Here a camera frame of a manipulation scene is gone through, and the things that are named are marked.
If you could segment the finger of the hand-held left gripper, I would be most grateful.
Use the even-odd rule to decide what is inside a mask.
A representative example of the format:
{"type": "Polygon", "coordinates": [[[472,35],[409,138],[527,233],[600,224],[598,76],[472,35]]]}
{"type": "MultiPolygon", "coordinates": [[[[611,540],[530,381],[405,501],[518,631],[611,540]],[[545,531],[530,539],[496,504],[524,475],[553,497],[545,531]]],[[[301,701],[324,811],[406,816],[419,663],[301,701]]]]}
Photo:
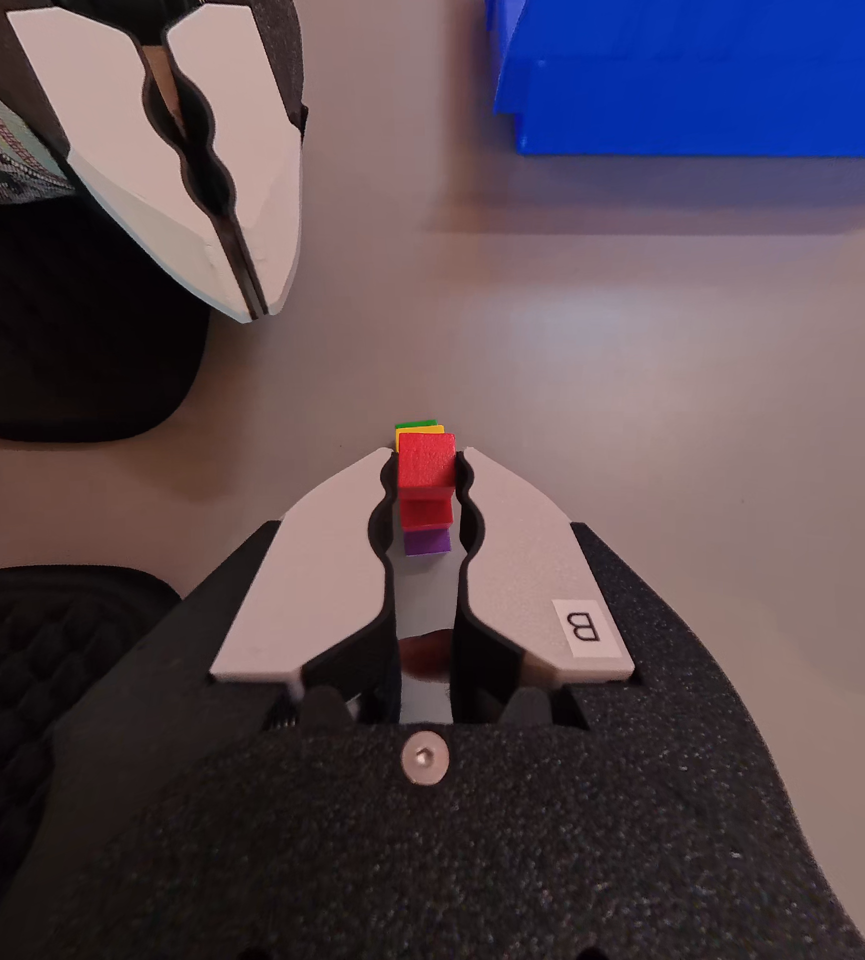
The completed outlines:
{"type": "Polygon", "coordinates": [[[176,282],[249,323],[214,222],[147,112],[151,76],[134,39],[79,13],[10,13],[8,21],[66,137],[66,162],[90,195],[176,282]]]}
{"type": "Polygon", "coordinates": [[[302,147],[250,10],[194,10],[165,43],[210,110],[210,148],[232,186],[238,226],[262,315],[281,312],[301,237],[302,147]]]}

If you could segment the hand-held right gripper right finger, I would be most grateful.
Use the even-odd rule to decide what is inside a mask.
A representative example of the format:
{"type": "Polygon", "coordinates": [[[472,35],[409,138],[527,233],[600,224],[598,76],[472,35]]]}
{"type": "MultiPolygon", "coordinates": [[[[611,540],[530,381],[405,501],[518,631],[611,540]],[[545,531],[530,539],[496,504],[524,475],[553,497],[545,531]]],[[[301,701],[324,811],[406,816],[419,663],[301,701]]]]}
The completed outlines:
{"type": "Polygon", "coordinates": [[[511,685],[630,679],[633,659],[566,513],[473,447],[462,466],[463,613],[511,649],[511,685]]]}

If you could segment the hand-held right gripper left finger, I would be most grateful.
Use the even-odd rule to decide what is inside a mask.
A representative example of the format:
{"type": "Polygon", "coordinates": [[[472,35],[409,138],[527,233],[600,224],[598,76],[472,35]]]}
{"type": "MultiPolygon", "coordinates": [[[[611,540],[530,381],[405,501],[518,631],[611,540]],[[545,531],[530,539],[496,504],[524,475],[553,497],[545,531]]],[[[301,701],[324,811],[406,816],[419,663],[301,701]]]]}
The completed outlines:
{"type": "Polygon", "coordinates": [[[218,652],[221,683],[276,684],[302,701],[330,688],[344,702],[401,689],[393,570],[396,457],[380,447],[334,474],[282,517],[218,652]]]}

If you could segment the red cube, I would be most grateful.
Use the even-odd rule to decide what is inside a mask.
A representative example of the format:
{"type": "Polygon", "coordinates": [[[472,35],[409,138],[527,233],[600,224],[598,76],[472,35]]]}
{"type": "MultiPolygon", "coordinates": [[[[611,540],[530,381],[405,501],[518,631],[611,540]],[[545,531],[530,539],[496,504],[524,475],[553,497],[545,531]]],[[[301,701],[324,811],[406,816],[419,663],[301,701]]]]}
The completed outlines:
{"type": "Polygon", "coordinates": [[[400,519],[405,533],[448,529],[454,522],[452,498],[402,499],[400,519]]]}
{"type": "Polygon", "coordinates": [[[456,486],[456,437],[404,432],[398,440],[398,494],[402,500],[448,500],[456,486]]]}

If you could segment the blue plastic bin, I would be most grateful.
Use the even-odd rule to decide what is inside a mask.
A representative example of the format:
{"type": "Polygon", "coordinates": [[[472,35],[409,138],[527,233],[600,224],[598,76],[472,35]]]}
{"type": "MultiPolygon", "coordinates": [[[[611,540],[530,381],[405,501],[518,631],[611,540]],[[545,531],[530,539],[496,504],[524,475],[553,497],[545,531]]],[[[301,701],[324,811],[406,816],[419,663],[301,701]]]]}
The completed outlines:
{"type": "Polygon", "coordinates": [[[865,1],[486,1],[529,156],[865,159],[865,1]]]}

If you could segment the grey desk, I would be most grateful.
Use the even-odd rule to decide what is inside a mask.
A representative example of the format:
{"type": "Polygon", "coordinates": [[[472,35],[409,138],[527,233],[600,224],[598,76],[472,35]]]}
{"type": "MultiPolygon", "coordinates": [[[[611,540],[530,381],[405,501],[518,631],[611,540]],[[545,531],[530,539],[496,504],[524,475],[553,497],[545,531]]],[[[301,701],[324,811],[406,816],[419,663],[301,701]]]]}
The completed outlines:
{"type": "Polygon", "coordinates": [[[297,2],[302,248],[158,428],[0,441],[0,569],[187,594],[435,418],[585,522],[758,725],[865,937],[865,161],[523,157],[483,2],[297,2]]]}

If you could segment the person's right hand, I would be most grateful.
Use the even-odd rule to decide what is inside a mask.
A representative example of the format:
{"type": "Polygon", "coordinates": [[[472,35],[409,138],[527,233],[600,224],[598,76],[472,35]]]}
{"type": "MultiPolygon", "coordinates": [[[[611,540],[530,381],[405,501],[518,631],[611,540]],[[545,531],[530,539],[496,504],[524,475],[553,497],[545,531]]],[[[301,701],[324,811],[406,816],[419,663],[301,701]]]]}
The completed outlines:
{"type": "Polygon", "coordinates": [[[399,640],[402,674],[423,682],[446,682],[451,671],[452,629],[431,630],[399,640]]]}

